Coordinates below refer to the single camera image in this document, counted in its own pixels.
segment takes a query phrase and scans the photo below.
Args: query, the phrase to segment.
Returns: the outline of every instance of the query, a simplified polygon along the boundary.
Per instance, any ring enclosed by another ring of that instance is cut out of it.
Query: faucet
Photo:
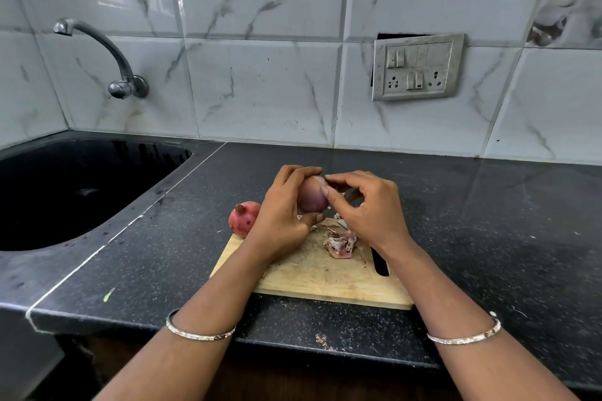
[[[73,30],[87,33],[94,40],[100,42],[113,55],[119,65],[121,79],[111,81],[108,86],[109,94],[115,98],[124,99],[127,96],[135,95],[136,97],[144,98],[149,93],[149,86],[146,79],[141,76],[134,75],[132,68],[124,54],[117,48],[117,45],[110,41],[106,35],[91,25],[78,21],[77,19],[61,18],[54,25],[54,32],[61,35],[72,36]]]

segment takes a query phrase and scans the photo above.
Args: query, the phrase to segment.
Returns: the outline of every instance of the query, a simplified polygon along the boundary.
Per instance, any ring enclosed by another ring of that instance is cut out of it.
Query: switch board
[[[372,101],[454,95],[464,38],[455,33],[375,40]]]

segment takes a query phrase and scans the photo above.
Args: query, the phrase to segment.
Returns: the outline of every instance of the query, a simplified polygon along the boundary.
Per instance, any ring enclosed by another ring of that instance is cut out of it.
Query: wooden cutting board
[[[332,258],[322,244],[329,234],[325,225],[338,226],[332,228],[344,232],[336,219],[326,219],[297,251],[270,265],[255,291],[381,308],[412,308],[414,302],[399,279],[376,272],[372,250],[363,241],[357,240],[351,258]],[[242,238],[232,235],[212,276],[242,242]]]

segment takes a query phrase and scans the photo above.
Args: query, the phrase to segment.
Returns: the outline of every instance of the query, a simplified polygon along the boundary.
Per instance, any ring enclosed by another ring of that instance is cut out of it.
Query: kitchen counter
[[[78,132],[34,143],[92,136],[193,155],[86,235],[0,252],[0,307],[29,311],[40,331],[153,332],[208,279],[233,206],[260,202],[283,164],[366,169],[398,184],[411,235],[455,283],[567,385],[602,390],[600,167]],[[266,352],[445,374],[416,310],[254,294],[235,336]]]

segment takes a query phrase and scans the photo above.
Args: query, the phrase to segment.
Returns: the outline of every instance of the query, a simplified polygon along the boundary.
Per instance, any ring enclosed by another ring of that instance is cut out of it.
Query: silver bangle
[[[193,341],[219,341],[221,339],[225,339],[229,336],[232,336],[234,334],[234,330],[236,330],[235,326],[227,333],[216,334],[213,336],[207,336],[204,334],[194,334],[182,331],[179,328],[176,328],[172,323],[172,317],[176,315],[179,310],[180,309],[174,309],[172,312],[169,313],[169,315],[167,316],[167,320],[165,321],[165,325],[167,326],[167,329],[169,329],[169,331],[171,331],[174,334],[177,334],[178,336],[182,336],[183,338],[192,339]]]
[[[494,334],[496,334],[499,330],[501,330],[501,323],[498,320],[497,315],[493,311],[490,311],[489,314],[495,321],[495,325],[493,326],[492,329],[487,330],[485,333],[481,333],[476,336],[471,336],[470,338],[456,338],[456,339],[435,338],[434,336],[431,336],[428,333],[426,334],[426,336],[428,336],[431,341],[434,341],[439,344],[445,344],[448,346],[460,346],[462,344],[472,344],[472,343],[478,343],[479,341],[485,341],[487,338],[491,338]]]

